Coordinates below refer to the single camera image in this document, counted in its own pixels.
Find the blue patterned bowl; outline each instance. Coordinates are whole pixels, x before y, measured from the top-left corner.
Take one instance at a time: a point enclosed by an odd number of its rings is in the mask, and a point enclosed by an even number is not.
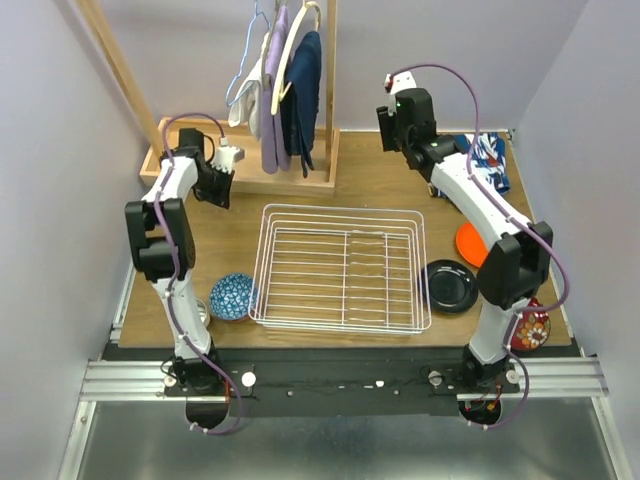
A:
[[[218,280],[209,297],[213,314],[228,322],[246,317],[249,314],[252,284],[253,279],[244,273],[232,273]]]

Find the wire basket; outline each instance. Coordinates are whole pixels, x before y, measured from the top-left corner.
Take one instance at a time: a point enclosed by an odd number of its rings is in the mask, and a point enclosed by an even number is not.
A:
[[[421,333],[431,325],[426,258],[419,212],[270,204],[249,314],[267,327]]]

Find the wire hanger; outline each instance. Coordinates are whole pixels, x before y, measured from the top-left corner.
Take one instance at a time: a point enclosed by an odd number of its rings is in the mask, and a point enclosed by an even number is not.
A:
[[[289,30],[289,35],[287,36],[287,42],[284,44],[284,50],[282,52],[282,57],[280,57],[280,64],[278,65],[278,73],[276,74],[276,80],[273,84],[273,99],[271,100],[271,115],[276,115],[278,113],[278,106],[280,102],[285,97],[289,88],[291,88],[291,82],[284,85],[284,72],[287,68],[287,61],[289,60],[289,56],[291,54],[291,49],[293,48],[293,42],[296,39],[296,35],[298,33],[298,29],[302,24],[302,20],[309,10],[313,9],[316,14],[316,23],[315,30],[316,32],[320,30],[320,24],[322,22],[322,12],[320,10],[320,5],[316,2],[305,2],[302,5],[302,8],[296,15],[296,18],[293,20],[291,24],[291,29]]]
[[[254,0],[253,18],[251,19],[251,22],[249,22],[249,28],[247,29],[247,40],[244,44],[244,53],[242,54],[242,60],[240,60],[240,70],[238,70],[237,75],[233,77],[233,80],[231,80],[231,84],[229,84],[229,88],[227,88],[227,94],[225,96],[225,102],[227,104],[227,107],[232,106],[234,103],[240,100],[240,98],[247,92],[247,90],[249,90],[249,88],[251,87],[251,84],[254,83],[254,81],[248,82],[244,90],[238,93],[235,99],[229,100],[229,96],[231,95],[231,90],[233,90],[233,86],[242,76],[242,70],[244,70],[244,64],[247,61],[247,55],[249,53],[249,44],[251,43],[251,32],[253,30],[253,25],[256,23],[256,20],[260,16],[264,18],[264,21],[267,23],[267,28],[269,29],[269,31],[271,31],[271,24],[269,23],[267,16],[262,10],[259,10],[258,0]]]

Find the black plate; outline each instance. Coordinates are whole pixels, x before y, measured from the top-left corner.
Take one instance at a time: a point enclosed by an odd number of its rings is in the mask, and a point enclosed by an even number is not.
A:
[[[463,313],[478,299],[478,285],[473,272],[453,260],[436,260],[427,265],[431,308],[442,313]],[[424,281],[425,269],[422,269]]]

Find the wooden clothes rack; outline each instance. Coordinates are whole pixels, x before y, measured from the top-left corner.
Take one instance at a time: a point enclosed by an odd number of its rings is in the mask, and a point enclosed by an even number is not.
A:
[[[150,148],[140,169],[140,178],[151,186],[160,174],[160,157],[164,150],[160,131],[167,123],[165,117],[156,125],[155,118],[142,90],[138,86],[122,49],[118,45],[113,30],[99,5],[99,0],[76,0],[89,25],[111,71],[133,110]],[[340,130],[334,127],[335,74],[336,74],[336,38],[337,38],[337,0],[327,0],[327,47],[325,53],[326,68],[326,122],[324,127],[316,128],[316,140],[312,152],[315,170],[302,177],[300,162],[292,160],[288,172],[279,171],[269,175],[262,171],[260,142],[250,134],[246,126],[225,127],[229,143],[245,149],[245,159],[236,165],[236,174],[232,190],[245,193],[271,193],[297,196],[333,196],[335,192],[338,167],[338,147]],[[205,134],[216,134],[215,126],[202,119],[182,119],[174,122],[169,129],[169,145],[178,143],[180,128],[196,127]]]

